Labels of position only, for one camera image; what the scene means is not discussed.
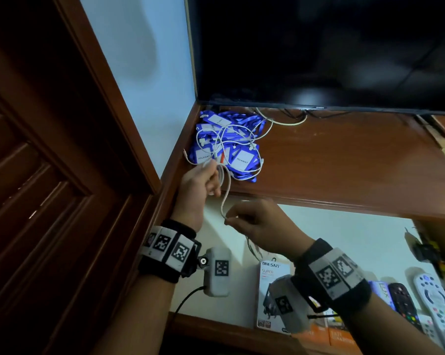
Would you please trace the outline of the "black television stand foot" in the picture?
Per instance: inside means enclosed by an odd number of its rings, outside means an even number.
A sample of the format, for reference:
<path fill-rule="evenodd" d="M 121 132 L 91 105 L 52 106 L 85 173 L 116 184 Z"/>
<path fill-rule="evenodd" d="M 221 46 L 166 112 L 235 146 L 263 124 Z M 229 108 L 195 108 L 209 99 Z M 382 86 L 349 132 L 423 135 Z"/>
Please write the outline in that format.
<path fill-rule="evenodd" d="M 439 133 L 440 136 L 445 138 L 445 127 L 435 118 L 432 114 L 415 114 L 415 118 L 419 123 L 432 127 Z"/>

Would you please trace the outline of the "person's right hand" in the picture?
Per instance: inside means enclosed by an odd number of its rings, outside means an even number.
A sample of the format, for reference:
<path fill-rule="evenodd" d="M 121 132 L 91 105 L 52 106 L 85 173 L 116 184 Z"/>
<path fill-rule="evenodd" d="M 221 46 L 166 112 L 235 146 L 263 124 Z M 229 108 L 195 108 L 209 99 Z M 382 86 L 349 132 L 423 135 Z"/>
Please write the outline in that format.
<path fill-rule="evenodd" d="M 315 240 L 304 233 L 273 201 L 257 199 L 235 203 L 226 218 L 243 217 L 247 230 L 236 230 L 261 249 L 291 262 L 300 258 Z"/>

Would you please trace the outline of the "brown wooden door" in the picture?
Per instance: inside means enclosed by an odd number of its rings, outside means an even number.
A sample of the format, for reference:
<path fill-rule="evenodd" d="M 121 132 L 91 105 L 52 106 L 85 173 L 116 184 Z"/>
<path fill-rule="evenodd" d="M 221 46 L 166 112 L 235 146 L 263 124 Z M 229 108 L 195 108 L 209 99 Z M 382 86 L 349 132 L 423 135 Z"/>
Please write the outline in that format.
<path fill-rule="evenodd" d="M 90 351 L 159 186 L 80 0 L 0 0 L 0 355 Z"/>

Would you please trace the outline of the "black flat television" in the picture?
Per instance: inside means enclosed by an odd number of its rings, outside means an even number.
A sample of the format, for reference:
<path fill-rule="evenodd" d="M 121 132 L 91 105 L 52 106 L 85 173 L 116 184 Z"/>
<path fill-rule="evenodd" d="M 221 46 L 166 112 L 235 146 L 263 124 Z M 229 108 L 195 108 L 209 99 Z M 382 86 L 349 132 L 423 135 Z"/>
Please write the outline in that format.
<path fill-rule="evenodd" d="M 445 0 L 185 0 L 196 96 L 445 115 Z"/>

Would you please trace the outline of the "orange product box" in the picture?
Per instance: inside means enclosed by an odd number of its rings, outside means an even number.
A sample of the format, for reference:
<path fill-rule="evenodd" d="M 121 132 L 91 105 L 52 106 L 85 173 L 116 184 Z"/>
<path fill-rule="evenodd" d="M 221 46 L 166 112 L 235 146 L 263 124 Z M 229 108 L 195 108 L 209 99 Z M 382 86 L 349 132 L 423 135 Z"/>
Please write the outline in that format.
<path fill-rule="evenodd" d="M 301 333 L 290 334 L 292 338 L 300 342 L 310 342 L 318 345 L 330 346 L 330 337 L 327 318 L 309 319 L 307 330 Z"/>
<path fill-rule="evenodd" d="M 326 315 L 330 345 L 338 349 L 360 352 L 352 334 L 342 319 L 337 316 L 337 313 L 332 309 L 328 309 L 324 312 L 324 315 Z"/>

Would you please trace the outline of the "person's left forearm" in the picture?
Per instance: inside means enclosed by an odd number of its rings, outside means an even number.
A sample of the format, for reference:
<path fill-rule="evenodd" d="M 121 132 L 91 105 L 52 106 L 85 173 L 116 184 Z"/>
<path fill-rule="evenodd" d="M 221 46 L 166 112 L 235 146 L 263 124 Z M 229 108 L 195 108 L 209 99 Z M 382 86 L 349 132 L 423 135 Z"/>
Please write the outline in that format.
<path fill-rule="evenodd" d="M 139 275 L 90 355 L 158 355 L 175 287 Z"/>

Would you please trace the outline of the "small white remote control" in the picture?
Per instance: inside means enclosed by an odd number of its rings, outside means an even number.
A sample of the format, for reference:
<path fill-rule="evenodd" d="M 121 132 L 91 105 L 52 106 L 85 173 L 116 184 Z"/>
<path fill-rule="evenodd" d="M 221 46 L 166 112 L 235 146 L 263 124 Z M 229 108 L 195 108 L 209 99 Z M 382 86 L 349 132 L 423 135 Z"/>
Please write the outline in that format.
<path fill-rule="evenodd" d="M 444 350 L 444 346 L 441 342 L 441 339 L 438 335 L 436 327 L 434 325 L 433 319 L 431 316 L 420 314 L 418 315 L 419 323 L 422 327 L 423 333 L 427 335 L 427 337 L 432 340 L 437 346 Z"/>

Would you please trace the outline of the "brown wooden shelf unit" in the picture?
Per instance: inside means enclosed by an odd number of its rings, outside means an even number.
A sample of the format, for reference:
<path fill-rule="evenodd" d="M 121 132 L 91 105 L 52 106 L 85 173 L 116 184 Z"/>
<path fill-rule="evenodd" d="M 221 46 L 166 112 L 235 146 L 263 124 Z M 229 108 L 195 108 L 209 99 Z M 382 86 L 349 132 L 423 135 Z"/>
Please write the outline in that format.
<path fill-rule="evenodd" d="M 255 184 L 232 181 L 230 196 L 290 206 L 417 219 L 445 238 L 445 155 L 412 117 L 354 112 L 276 126 L 262 141 Z"/>

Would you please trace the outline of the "person's right forearm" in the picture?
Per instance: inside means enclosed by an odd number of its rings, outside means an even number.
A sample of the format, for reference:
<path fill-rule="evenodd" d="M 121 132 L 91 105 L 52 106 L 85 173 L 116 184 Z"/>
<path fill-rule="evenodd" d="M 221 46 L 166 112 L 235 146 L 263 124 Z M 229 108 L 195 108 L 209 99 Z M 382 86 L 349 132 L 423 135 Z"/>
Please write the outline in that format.
<path fill-rule="evenodd" d="M 361 310 L 341 318 L 363 355 L 445 355 L 374 293 Z"/>

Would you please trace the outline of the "white charger box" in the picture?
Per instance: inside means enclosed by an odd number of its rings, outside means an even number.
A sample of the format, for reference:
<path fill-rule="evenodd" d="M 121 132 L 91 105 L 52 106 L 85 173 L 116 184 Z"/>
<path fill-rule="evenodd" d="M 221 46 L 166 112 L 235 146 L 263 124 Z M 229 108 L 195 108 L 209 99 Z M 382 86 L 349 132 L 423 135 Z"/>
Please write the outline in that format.
<path fill-rule="evenodd" d="M 288 263 L 278 262 L 276 258 L 262 260 L 258 266 L 258 286 L 255 303 L 255 328 L 290 335 L 270 297 L 269 285 L 279 277 L 290 274 Z"/>

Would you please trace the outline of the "large white remote control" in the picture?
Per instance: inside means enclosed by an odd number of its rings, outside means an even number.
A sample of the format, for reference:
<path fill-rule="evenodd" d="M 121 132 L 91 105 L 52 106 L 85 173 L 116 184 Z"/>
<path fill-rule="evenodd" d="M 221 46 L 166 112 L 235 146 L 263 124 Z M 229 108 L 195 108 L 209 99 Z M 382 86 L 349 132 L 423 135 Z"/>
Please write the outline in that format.
<path fill-rule="evenodd" d="M 423 304 L 429 310 L 432 322 L 445 348 L 445 290 L 436 275 L 419 274 L 414 285 Z"/>

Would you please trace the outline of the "person's left hand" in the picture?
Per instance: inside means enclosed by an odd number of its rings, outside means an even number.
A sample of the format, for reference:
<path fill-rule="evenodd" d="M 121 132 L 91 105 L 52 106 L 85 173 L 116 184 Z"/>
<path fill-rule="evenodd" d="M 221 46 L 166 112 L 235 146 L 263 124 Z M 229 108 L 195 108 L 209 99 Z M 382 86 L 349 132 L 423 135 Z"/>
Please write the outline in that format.
<path fill-rule="evenodd" d="M 171 219 L 198 232 L 203 224 L 203 210 L 208 196 L 208 179 L 218 173 L 218 163 L 208 160 L 182 177 Z"/>

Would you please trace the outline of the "black remote control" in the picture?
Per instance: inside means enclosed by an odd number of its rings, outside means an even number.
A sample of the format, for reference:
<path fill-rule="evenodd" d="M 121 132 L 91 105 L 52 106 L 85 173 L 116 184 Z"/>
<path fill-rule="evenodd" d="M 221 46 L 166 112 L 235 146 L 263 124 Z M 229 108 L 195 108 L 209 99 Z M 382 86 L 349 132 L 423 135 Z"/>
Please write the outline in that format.
<path fill-rule="evenodd" d="M 390 283 L 388 284 L 388 289 L 396 311 L 424 334 L 415 305 L 407 288 L 401 283 Z"/>

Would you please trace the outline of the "black wristband with marker tags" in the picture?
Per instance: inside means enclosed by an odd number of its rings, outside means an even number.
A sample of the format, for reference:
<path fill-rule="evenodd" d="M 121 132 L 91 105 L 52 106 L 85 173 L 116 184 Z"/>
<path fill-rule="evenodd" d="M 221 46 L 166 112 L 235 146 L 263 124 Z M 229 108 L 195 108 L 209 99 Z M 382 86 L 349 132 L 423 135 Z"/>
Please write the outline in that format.
<path fill-rule="evenodd" d="M 164 220 L 160 226 L 152 227 L 141 247 L 138 272 L 176 284 L 195 270 L 200 248 L 194 229 L 175 220 Z"/>
<path fill-rule="evenodd" d="M 322 310 L 351 316 L 371 299 L 373 292 L 358 265 L 344 251 L 321 238 L 294 265 L 294 287 L 306 301 L 315 299 Z"/>

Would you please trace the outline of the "black and yellow hanging tool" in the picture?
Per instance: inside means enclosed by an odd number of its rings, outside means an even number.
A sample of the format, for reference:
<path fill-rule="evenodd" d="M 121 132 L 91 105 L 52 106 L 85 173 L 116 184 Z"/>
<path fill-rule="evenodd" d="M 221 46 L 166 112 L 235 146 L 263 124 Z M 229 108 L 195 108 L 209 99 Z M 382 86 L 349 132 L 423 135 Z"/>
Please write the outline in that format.
<path fill-rule="evenodd" d="M 441 254 L 438 243 L 432 240 L 425 231 L 414 227 L 415 236 L 407 228 L 405 229 L 405 240 L 413 256 L 422 263 L 430 263 L 441 280 L 445 279 L 445 260 Z"/>

